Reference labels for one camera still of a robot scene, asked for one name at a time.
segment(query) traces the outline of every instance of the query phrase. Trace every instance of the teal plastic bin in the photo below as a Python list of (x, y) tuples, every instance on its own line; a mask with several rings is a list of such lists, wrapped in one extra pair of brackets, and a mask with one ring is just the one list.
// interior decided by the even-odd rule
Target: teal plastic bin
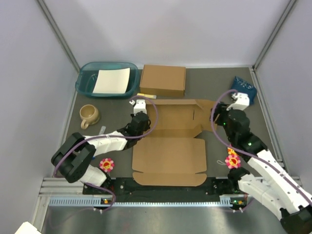
[[(130, 68), (129, 83), (124, 94), (94, 94), (93, 90), (98, 78), (99, 70), (118, 70)], [(90, 62), (84, 65), (75, 83), (78, 93), (89, 97), (100, 98), (130, 98), (138, 88), (140, 76), (137, 66), (129, 62)]]

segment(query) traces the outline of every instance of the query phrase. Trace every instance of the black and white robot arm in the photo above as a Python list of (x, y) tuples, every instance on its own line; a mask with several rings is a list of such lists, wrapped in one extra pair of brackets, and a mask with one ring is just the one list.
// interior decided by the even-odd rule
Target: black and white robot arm
[(79, 146), (75, 150), (75, 154), (70, 154), (58, 168), (58, 171), (69, 183), (81, 181), (99, 187), (109, 185), (111, 178), (101, 169), (90, 165), (92, 158), (110, 151), (122, 151), (133, 147), (140, 138), (129, 139), (125, 137), (138, 137), (150, 129), (151, 121), (146, 112), (145, 100), (132, 101), (130, 104), (133, 105), (134, 112), (131, 114), (131, 122), (125, 127), (109, 134), (99, 135), (97, 138), (74, 133), (53, 155), (51, 162), (57, 166), (74, 146), (85, 139), (90, 139)]
[[(237, 97), (238, 102), (242, 102), (239, 99), (245, 99), (243, 96)], [(243, 111), (247, 106), (219, 103), (214, 114), (214, 121), (224, 128), (233, 147), (263, 159), (274, 166), (279, 173), (256, 158), (237, 152), (244, 161), (264, 177), (268, 186), (256, 180), (244, 168), (231, 169), (228, 174), (229, 181), (234, 190), (250, 194), (267, 207), (280, 220), (287, 233), (308, 234), (312, 232), (312, 207), (303, 195), (308, 199), (312, 199), (312, 195), (296, 184), (275, 160), (267, 146), (250, 132), (250, 121)], [(284, 178), (294, 184), (296, 189)]]

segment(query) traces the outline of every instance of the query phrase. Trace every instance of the unfolded cardboard box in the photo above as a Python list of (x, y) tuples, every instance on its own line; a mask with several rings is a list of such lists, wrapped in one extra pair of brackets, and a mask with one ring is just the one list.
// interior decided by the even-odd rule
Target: unfolded cardboard box
[[(154, 102), (158, 125), (134, 147), (134, 180), (141, 185), (201, 185), (207, 178), (205, 140), (194, 137), (203, 130), (212, 131), (209, 117), (215, 102), (199, 99)], [(156, 112), (150, 103), (146, 109), (153, 125)]]
[(140, 92), (144, 94), (183, 97), (185, 67), (145, 65), (142, 71)]

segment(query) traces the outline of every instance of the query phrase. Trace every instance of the beige mug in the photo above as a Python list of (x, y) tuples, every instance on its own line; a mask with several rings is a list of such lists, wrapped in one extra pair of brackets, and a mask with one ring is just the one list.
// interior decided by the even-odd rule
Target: beige mug
[(84, 105), (80, 111), (81, 128), (86, 129), (89, 125), (96, 124), (99, 121), (99, 111), (94, 105)]

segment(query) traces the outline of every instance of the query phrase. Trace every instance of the dark gray surface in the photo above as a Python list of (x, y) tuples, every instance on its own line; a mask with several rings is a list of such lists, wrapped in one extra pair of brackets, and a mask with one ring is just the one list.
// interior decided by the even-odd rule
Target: dark gray surface
[[(50, 207), (53, 226), (81, 207)], [(45, 222), (42, 234), (285, 234), (277, 218), (257, 201), (244, 213), (230, 208), (113, 208), (102, 215), (81, 211), (59, 228)]]
[[(252, 83), (249, 68), (207, 68), (207, 69), (187, 69), (186, 85), (184, 98), (198, 98), (217, 100), (217, 98), (232, 84), (235, 76), (240, 76), (246, 81)], [(231, 103), (229, 97), (224, 98), (226, 103)], [(255, 104), (246, 109), (246, 114), (251, 121), (251, 130), (259, 136), (269, 149), (273, 152), (268, 130), (261, 112), (259, 101), (256, 98)], [(95, 105), (101, 114), (100, 121), (86, 130), (80, 128), (81, 119), (79, 110), (85, 104)], [(70, 121), (68, 134), (80, 132), (86, 136), (97, 135), (102, 125), (106, 126), (105, 133), (110, 133), (116, 129), (124, 127), (130, 120), (130, 113), (133, 108), (129, 104), (128, 99), (96, 99), (89, 98), (83, 95), (77, 95), (73, 115)], [(225, 133), (221, 127), (218, 127), (217, 132), (226, 139)], [(203, 132), (198, 138), (205, 139), (207, 152), (207, 175), (212, 177), (227, 176), (228, 168), (216, 163), (217, 160), (224, 160), (227, 156), (227, 149), (223, 146), (211, 132)], [(111, 172), (112, 177), (132, 177), (132, 149), (126, 151), (109, 152), (98, 156), (92, 165), (98, 166), (99, 162), (104, 157), (110, 157), (115, 162), (115, 167)], [(243, 162), (243, 166), (258, 176), (248, 164)]]

